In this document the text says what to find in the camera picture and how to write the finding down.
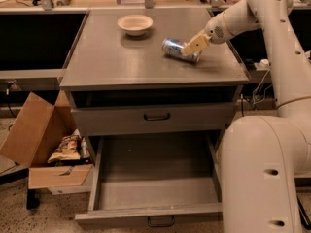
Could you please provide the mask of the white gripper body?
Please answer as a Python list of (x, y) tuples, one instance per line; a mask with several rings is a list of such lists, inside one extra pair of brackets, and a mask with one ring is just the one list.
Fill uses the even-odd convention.
[(204, 28), (212, 44), (222, 44), (234, 37), (225, 21), (225, 12), (212, 17)]

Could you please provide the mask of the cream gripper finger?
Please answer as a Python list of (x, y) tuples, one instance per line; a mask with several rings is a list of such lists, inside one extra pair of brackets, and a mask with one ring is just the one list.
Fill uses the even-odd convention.
[(191, 55), (195, 52), (200, 52), (207, 49), (210, 45), (210, 39), (211, 37), (204, 30), (200, 31), (188, 42), (184, 43), (182, 54)]

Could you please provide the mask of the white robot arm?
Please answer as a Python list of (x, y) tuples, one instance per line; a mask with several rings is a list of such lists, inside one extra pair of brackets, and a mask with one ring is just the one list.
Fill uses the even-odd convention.
[(295, 176), (311, 166), (311, 63), (289, 22), (291, 0), (241, 0), (182, 49), (192, 54), (261, 29), (276, 116), (245, 116), (221, 150), (224, 233), (303, 233)]

